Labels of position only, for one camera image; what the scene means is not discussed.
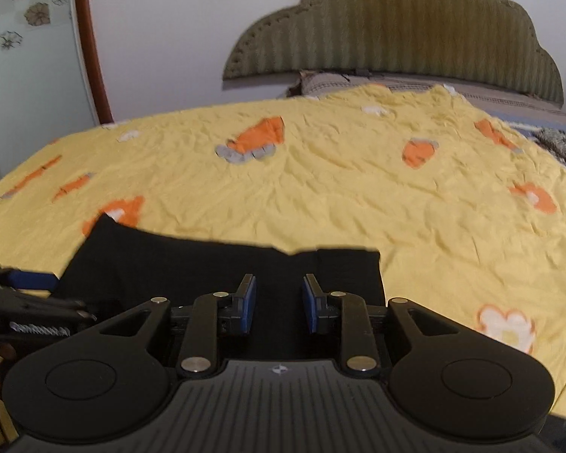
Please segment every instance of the gray ridged plate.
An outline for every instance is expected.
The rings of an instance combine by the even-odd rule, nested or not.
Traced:
[[[536,437],[464,445],[401,416],[372,380],[332,361],[230,361],[218,376],[181,384],[158,418],[106,443],[53,445],[23,436],[9,453],[551,453]]]

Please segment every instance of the silver screw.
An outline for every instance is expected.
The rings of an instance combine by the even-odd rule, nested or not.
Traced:
[[[212,363],[210,363],[209,359],[201,356],[193,356],[188,357],[182,360],[180,366],[185,371],[190,371],[192,373],[200,373],[210,368]]]
[[[377,361],[369,356],[353,356],[346,365],[355,371],[370,371],[377,366]]]

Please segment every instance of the orange print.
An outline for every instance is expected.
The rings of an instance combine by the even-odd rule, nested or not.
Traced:
[[[553,214],[558,210],[547,191],[531,182],[524,185],[514,184],[514,187],[510,187],[509,191],[512,194],[525,196],[536,210],[547,214]]]
[[[509,148],[511,151],[515,153],[522,153],[522,150],[519,149],[515,144],[513,144],[510,140],[508,140],[502,132],[497,131],[493,128],[490,120],[482,119],[478,122],[474,123],[474,126],[478,131],[484,134],[487,138],[492,139],[492,142],[496,145],[502,145],[506,148]]]
[[[280,144],[283,142],[283,119],[280,117],[266,117],[255,126],[243,131],[237,139],[228,141],[229,148],[245,154],[253,149],[262,148],[266,145]]]
[[[140,216],[140,209],[142,208],[145,198],[143,196],[136,196],[132,201],[125,199],[118,199],[103,206],[98,214],[90,221],[84,222],[82,225],[82,233],[87,237],[103,213],[127,227],[136,228]]]
[[[21,182],[19,182],[15,187],[13,187],[11,190],[1,195],[0,198],[8,199],[9,197],[12,197],[16,193],[18,193],[23,187],[25,187],[31,180],[40,177],[45,170],[59,163],[61,158],[63,158],[63,155],[57,155],[55,158],[42,165],[40,168],[34,170],[32,173],[27,175]]]
[[[434,156],[438,143],[429,139],[411,138],[403,149],[403,162],[411,168],[419,168]]]
[[[519,310],[504,312],[495,305],[484,305],[476,316],[477,330],[484,335],[531,354],[537,335],[534,322]]]
[[[68,195],[71,191],[82,188],[92,177],[94,177],[94,173],[88,172],[87,174],[82,175],[73,182],[69,182],[61,186],[58,192],[55,194],[55,197],[52,198],[52,202],[55,202],[60,197]]]

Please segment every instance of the yellow blanket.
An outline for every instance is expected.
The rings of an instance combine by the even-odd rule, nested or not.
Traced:
[[[273,116],[285,139],[272,157],[214,153]],[[442,87],[366,86],[74,134],[0,182],[0,262],[60,274],[101,210],[182,238],[374,248],[388,298],[532,352],[566,416],[566,169],[482,119]]]

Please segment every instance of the black fabric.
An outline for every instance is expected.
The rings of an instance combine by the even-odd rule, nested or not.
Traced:
[[[380,254],[320,249],[287,255],[273,248],[195,242],[128,228],[103,215],[65,270],[59,298],[98,305],[112,316],[153,296],[190,305],[215,291],[235,292],[247,273],[257,278],[251,336],[229,357],[305,359],[323,342],[308,339],[302,278],[313,273],[325,291],[344,290],[367,304],[385,303]]]

